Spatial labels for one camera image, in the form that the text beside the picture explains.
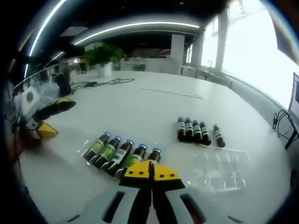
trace white table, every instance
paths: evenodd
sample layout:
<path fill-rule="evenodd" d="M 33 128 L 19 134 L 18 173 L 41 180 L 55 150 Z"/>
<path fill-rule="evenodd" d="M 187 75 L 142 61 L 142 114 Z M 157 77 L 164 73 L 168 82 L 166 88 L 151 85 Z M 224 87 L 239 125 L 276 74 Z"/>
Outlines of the white table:
<path fill-rule="evenodd" d="M 177 75 L 119 71 L 111 78 L 94 80 L 117 77 L 135 81 L 78 90 L 69 97 L 77 102 L 74 108 L 47 120 L 59 135 L 45 143 L 43 150 L 21 155 L 25 183 L 49 222 L 74 217 L 97 194 L 116 184 L 85 165 L 77 153 L 86 139 L 109 128 L 113 134 L 119 130 L 120 135 L 132 136 L 136 143 L 162 143 L 162 163 L 179 174 L 186 172 L 190 154 L 199 148 L 192 144 L 182 148 L 177 142 L 174 124 L 179 116 L 205 121 L 210 127 L 218 124 L 227 148 L 249 155 L 245 191 L 211 200 L 246 223 L 264 223 L 273 215 L 289 192 L 287 154 L 271 127 L 247 102 L 225 86 Z"/>

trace brown glass bottle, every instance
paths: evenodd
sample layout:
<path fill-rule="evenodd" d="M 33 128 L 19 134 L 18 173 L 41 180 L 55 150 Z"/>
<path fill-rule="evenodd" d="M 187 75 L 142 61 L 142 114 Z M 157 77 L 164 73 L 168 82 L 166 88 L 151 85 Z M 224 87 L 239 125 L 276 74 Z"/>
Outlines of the brown glass bottle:
<path fill-rule="evenodd" d="M 217 145 L 219 147 L 225 147 L 225 141 L 222 134 L 220 133 L 220 128 L 217 125 L 214 125 L 213 128 L 214 128 Z"/>
<path fill-rule="evenodd" d="M 107 144 L 110 138 L 110 133 L 105 132 L 103 135 L 99 137 L 99 139 L 83 153 L 83 157 L 87 160 L 90 161 L 93 157 L 96 155 L 99 155 L 101 150 L 104 148 L 104 145 Z"/>
<path fill-rule="evenodd" d="M 194 142 L 202 143 L 202 132 L 197 120 L 193 121 Z"/>
<path fill-rule="evenodd" d="M 178 140 L 179 141 L 186 140 L 185 119 L 183 117 L 178 118 Z"/>
<path fill-rule="evenodd" d="M 193 130 L 193 125 L 192 121 L 190 118 L 185 119 L 185 126 L 186 126 L 186 140 L 188 142 L 193 142 L 194 141 L 194 130 Z"/>
<path fill-rule="evenodd" d="M 199 126 L 200 126 L 201 132 L 202 132 L 202 144 L 209 146 L 212 143 L 212 141 L 211 141 L 211 136 L 209 134 L 206 124 L 204 122 L 201 122 L 199 124 Z"/>
<path fill-rule="evenodd" d="M 129 167 L 133 166 L 136 163 L 141 162 L 145 157 L 145 153 L 146 153 L 147 149 L 148 149 L 148 147 L 145 144 L 140 144 L 138 146 L 138 148 L 135 149 L 133 155 L 131 156 L 131 158 L 129 159 L 129 161 L 125 165 L 125 167 L 121 168 L 117 171 L 115 177 L 116 178 L 123 177 Z"/>
<path fill-rule="evenodd" d="M 116 136 L 114 139 L 111 139 L 110 142 L 105 145 L 102 152 L 91 160 L 92 164 L 100 169 L 105 162 L 108 162 L 112 158 L 120 142 L 120 136 Z"/>
<path fill-rule="evenodd" d="M 102 169 L 104 169 L 110 176 L 114 176 L 130 154 L 133 145 L 134 142 L 128 139 L 126 143 L 122 144 L 120 149 L 117 150 L 113 158 L 109 162 L 104 163 Z"/>
<path fill-rule="evenodd" d="M 159 163 L 161 160 L 161 149 L 153 148 L 153 151 L 149 155 L 148 160 L 152 160 L 152 163 Z"/>

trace curved led light strip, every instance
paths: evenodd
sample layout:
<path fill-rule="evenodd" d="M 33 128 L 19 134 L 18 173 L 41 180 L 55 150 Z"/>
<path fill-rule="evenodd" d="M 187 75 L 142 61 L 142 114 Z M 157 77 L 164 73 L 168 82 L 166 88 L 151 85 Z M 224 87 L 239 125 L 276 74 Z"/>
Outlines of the curved led light strip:
<path fill-rule="evenodd" d="M 43 30 L 45 29 L 46 25 L 48 24 L 48 22 L 50 21 L 50 19 L 53 17 L 53 15 L 55 14 L 55 12 L 62 6 L 62 4 L 64 4 L 67 0 L 60 0 L 60 2 L 54 7 L 54 9 L 52 10 L 52 12 L 48 15 L 48 17 L 46 18 L 46 20 L 43 22 L 41 28 L 39 29 L 36 38 L 32 44 L 30 53 L 29 53 L 29 57 L 32 56 L 33 50 L 36 47 L 37 41 L 39 39 L 39 37 L 41 36 Z M 24 74 L 24 78 L 26 77 L 26 73 L 28 70 L 28 64 L 26 64 L 25 67 L 25 74 Z"/>
<path fill-rule="evenodd" d="M 121 29 L 121 28 L 125 28 L 125 27 L 132 27 L 132 26 L 140 26 L 140 25 L 151 25 L 151 24 L 170 24 L 170 25 L 180 25 L 180 26 L 186 26 L 186 27 L 193 27 L 193 28 L 197 28 L 199 29 L 199 26 L 196 25 L 192 25 L 192 24 L 188 24 L 188 23 L 181 23 L 181 22 L 163 22 L 163 21 L 155 21 L 155 22 L 139 22 L 139 23 L 131 23 L 131 24 L 127 24 L 127 25 L 122 25 L 122 26 L 118 26 L 118 27 L 114 27 L 114 28 L 110 28 L 110 29 L 105 29 L 103 31 L 97 32 L 95 34 L 92 34 L 76 43 L 74 43 L 74 45 L 78 45 L 80 43 L 82 43 L 83 41 L 86 41 L 94 36 L 112 31 L 112 30 L 116 30 L 116 29 Z M 62 55 L 63 52 L 60 52 L 58 55 L 56 55 L 51 61 L 55 60 L 56 58 L 58 58 L 60 55 Z"/>

